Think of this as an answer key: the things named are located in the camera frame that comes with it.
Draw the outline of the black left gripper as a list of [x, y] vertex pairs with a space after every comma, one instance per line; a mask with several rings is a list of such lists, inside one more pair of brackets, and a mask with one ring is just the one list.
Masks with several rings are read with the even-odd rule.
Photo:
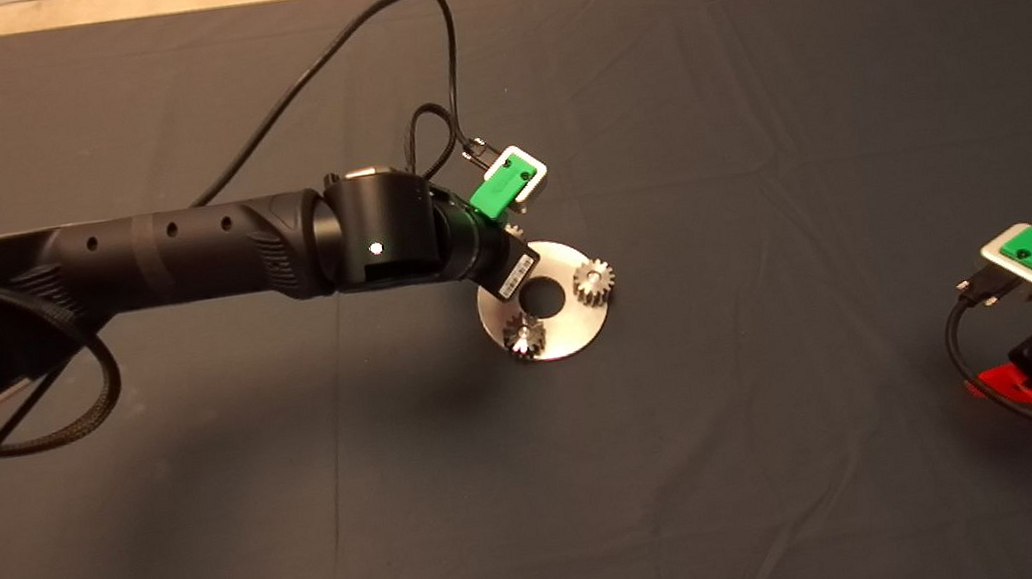
[[508, 303], [539, 263], [540, 255], [522, 237], [471, 204], [454, 202], [454, 211], [464, 279]]

